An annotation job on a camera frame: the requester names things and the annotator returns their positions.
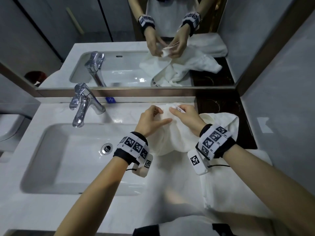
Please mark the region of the person's left hand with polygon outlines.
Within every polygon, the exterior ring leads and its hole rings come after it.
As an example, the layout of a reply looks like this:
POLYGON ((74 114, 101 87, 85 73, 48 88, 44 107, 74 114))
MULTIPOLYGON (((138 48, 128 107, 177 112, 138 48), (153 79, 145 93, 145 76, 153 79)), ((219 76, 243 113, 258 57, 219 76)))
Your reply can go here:
POLYGON ((158 114, 162 114, 163 111, 155 105, 151 105, 146 111, 140 115, 140 119, 135 128, 135 132, 143 135, 145 138, 152 135, 159 128, 155 128, 154 117, 158 114))

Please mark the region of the white towel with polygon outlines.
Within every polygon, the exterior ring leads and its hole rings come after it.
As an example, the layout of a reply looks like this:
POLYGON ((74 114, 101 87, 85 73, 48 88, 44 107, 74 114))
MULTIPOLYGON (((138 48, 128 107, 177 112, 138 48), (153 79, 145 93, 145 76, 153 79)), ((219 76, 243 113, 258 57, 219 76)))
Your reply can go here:
MULTIPOLYGON (((153 156, 166 155, 172 151, 186 153, 195 148, 199 137, 185 126, 178 117, 171 114, 170 107, 176 103, 159 105, 163 114, 155 116, 155 120, 171 118, 172 122, 160 127, 147 138, 150 154, 153 156)), ((232 138, 237 140, 239 129, 238 116, 231 113, 202 113, 201 119, 207 124, 217 124, 231 132, 232 138)))
POLYGON ((215 158, 208 164, 211 166, 208 173, 200 176, 205 209, 222 213, 274 218, 274 214, 223 158, 215 158))

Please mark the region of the wristband with marker tags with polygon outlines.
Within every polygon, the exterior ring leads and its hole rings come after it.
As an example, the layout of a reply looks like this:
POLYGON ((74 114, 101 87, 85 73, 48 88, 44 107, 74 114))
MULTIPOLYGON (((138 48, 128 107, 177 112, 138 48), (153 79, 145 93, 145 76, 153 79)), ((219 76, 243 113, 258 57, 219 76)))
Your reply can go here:
POLYGON ((222 158, 232 146, 236 144, 231 132, 216 124, 207 124, 200 132, 200 138, 195 148, 187 153, 187 156, 197 175, 201 176, 209 172, 212 167, 229 167, 228 165, 214 164, 210 161, 222 158))
POLYGON ((118 143, 113 157, 123 159, 128 165, 132 165, 126 171, 145 178, 148 175, 153 162, 148 141, 139 132, 133 131, 122 138, 118 143))

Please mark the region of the person's right hand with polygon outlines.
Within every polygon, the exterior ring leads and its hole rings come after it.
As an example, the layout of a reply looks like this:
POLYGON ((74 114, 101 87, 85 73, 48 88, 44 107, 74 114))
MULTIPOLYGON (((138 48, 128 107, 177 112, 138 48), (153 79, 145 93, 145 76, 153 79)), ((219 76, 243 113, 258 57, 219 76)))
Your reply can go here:
POLYGON ((182 109, 181 122, 187 126, 194 135, 200 136, 201 131, 206 126, 206 123, 199 116, 193 105, 181 104, 178 108, 182 109))

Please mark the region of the white folded towel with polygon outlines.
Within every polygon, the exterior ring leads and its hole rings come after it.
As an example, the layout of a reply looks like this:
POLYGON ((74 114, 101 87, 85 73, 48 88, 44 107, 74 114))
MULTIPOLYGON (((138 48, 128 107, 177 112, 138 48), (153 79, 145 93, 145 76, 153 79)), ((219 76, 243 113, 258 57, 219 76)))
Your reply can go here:
POLYGON ((222 213, 274 218, 274 214, 223 158, 215 158, 208 164, 211 166, 208 173, 200 176, 205 209, 222 213))

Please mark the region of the person's right forearm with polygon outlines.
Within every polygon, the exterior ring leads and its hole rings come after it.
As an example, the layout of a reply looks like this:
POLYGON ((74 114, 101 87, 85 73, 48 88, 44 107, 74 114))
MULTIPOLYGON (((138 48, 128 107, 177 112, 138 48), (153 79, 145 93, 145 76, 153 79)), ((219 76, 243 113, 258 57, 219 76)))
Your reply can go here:
POLYGON ((298 236, 315 236, 315 196, 282 171, 235 144, 223 159, 240 179, 298 236))

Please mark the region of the person's left forearm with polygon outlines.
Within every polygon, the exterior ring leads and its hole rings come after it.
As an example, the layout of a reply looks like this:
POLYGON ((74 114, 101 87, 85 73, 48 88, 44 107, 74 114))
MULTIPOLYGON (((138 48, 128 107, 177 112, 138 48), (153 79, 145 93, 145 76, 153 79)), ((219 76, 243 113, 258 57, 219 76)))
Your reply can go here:
POLYGON ((69 210, 54 236, 95 236, 128 163, 113 157, 69 210))

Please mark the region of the white ceramic sink basin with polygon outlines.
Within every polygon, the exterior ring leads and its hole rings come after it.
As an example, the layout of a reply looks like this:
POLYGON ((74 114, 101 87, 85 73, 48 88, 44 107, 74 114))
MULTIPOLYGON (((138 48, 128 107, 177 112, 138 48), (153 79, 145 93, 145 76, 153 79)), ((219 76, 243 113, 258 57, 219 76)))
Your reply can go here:
POLYGON ((136 124, 85 123, 75 128, 71 123, 49 126, 42 134, 21 189, 28 194, 79 195, 109 163, 116 146, 136 124), (108 155, 101 147, 111 143, 108 155))

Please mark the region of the chrome faucet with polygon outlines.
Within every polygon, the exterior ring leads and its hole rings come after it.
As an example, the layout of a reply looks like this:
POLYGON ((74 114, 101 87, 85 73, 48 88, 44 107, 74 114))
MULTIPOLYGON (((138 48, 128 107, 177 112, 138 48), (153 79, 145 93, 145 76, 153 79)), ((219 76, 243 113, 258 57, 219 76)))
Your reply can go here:
POLYGON ((96 99, 92 91, 85 83, 78 83, 74 87, 75 96, 69 104, 70 110, 78 111, 73 119, 73 127, 83 127, 84 119, 89 107, 95 111, 97 115, 105 113, 105 107, 96 99))

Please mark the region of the right wristband with marker tags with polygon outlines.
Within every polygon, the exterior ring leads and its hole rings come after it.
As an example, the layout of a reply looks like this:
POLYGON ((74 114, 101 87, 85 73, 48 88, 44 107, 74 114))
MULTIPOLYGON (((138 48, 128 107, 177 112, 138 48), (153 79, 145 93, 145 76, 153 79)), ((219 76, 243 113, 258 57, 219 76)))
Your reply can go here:
POLYGON ((212 167, 229 167, 228 165, 214 164, 210 161, 222 158, 232 146, 236 144, 231 132, 216 124, 207 124, 200 132, 200 138, 195 148, 187 153, 187 156, 197 175, 201 176, 209 172, 212 167))

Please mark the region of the left wristband with marker tags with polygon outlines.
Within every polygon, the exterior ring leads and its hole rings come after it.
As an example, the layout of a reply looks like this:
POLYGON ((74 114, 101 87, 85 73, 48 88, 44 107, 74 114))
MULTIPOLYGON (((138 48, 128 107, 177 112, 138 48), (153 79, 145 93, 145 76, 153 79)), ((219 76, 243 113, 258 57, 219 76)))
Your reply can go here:
POLYGON ((139 132, 133 131, 122 138, 118 143, 113 157, 123 159, 128 165, 132 165, 126 171, 145 178, 148 175, 153 162, 148 141, 139 132))

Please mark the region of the dark tray with gold rings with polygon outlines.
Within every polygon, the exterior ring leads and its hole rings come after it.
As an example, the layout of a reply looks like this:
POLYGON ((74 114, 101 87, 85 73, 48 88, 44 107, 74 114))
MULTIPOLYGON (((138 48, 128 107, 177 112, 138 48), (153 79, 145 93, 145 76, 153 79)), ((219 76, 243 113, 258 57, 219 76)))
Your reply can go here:
POLYGON ((236 143, 244 149, 258 149, 249 121, 236 90, 197 90, 198 113, 231 113, 239 118, 236 143))

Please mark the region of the person's white and black shirt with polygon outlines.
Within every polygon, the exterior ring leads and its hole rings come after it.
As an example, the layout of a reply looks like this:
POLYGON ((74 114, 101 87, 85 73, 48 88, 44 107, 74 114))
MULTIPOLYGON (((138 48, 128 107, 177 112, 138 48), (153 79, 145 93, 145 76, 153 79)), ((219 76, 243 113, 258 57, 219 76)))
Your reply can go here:
POLYGON ((132 236, 237 236, 225 223, 204 216, 186 216, 171 222, 134 229, 132 236))

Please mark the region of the wall mirror with metal frame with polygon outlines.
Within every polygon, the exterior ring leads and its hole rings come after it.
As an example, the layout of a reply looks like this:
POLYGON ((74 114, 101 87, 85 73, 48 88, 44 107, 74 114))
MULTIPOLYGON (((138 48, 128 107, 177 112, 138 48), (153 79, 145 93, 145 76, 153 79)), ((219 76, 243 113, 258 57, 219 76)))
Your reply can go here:
MULTIPOLYGON (((40 7, 39 2, 46 0, 11 0, 22 16, 30 23, 30 25, 38 32, 41 38, 47 43, 54 54, 59 58, 61 62, 65 62, 65 54, 70 51, 70 44, 74 44, 75 40, 84 40, 88 34, 81 34, 79 37, 79 30, 74 31, 74 24, 72 27, 67 25, 65 28, 56 26, 48 18, 44 17, 44 14, 48 14, 48 8, 40 7)), ((254 14, 262 10, 262 4, 255 4, 254 7, 249 7, 250 1, 246 0, 244 4, 241 4, 237 0, 215 0, 220 1, 218 10, 215 11, 214 7, 211 8, 210 14, 207 14, 203 23, 201 24, 198 34, 206 31, 220 32, 222 37, 227 36, 225 29, 227 26, 232 26, 232 21, 235 24, 245 23, 246 20, 258 20, 258 17, 242 17, 242 15, 254 11, 254 14)), ((123 17, 117 20, 113 20, 109 16, 109 11, 114 10, 114 5, 110 4, 109 10, 105 10, 105 6, 102 5, 102 0, 97 0, 96 16, 102 16, 102 18, 88 19, 88 24, 98 24, 98 27, 102 29, 106 27, 107 31, 100 32, 98 40, 111 40, 114 43, 117 38, 120 38, 121 34, 128 34, 135 38, 135 40, 143 41, 144 37, 141 34, 140 28, 134 17, 131 16, 131 9, 127 4, 124 4, 117 14, 122 14, 123 17)), ((245 80, 245 85, 249 87, 256 76, 262 72, 267 63, 275 57, 284 44, 293 36, 302 23, 310 16, 315 10, 315 0, 291 0, 288 6, 280 12, 280 8, 271 11, 269 17, 276 17, 279 15, 278 20, 274 21, 273 27, 269 28, 269 32, 266 33, 266 37, 263 37, 263 41, 260 44, 259 49, 256 51, 254 57, 249 64, 246 65, 245 70, 241 73, 238 81, 243 82, 243 78, 250 77, 250 80, 245 80)), ((70 87, 34 87, 34 90, 28 90, 26 84, 22 84, 21 80, 17 80, 17 75, 13 74, 13 70, 9 70, 9 67, 3 70, 11 81, 16 85, 32 94, 35 97, 71 97, 73 90, 70 87)), ((179 97, 179 96, 198 96, 205 95, 207 92, 232 92, 237 88, 239 84, 234 83, 230 85, 214 85, 214 86, 196 86, 196 87, 157 87, 158 90, 154 90, 154 87, 92 87, 92 92, 97 97, 179 97)))

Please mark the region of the white toilet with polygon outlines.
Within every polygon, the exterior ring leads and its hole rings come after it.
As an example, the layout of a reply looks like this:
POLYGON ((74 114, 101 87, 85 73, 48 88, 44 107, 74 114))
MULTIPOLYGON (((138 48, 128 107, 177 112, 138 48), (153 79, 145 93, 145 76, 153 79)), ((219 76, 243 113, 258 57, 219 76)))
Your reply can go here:
POLYGON ((31 120, 19 114, 0 114, 0 154, 16 150, 31 120))

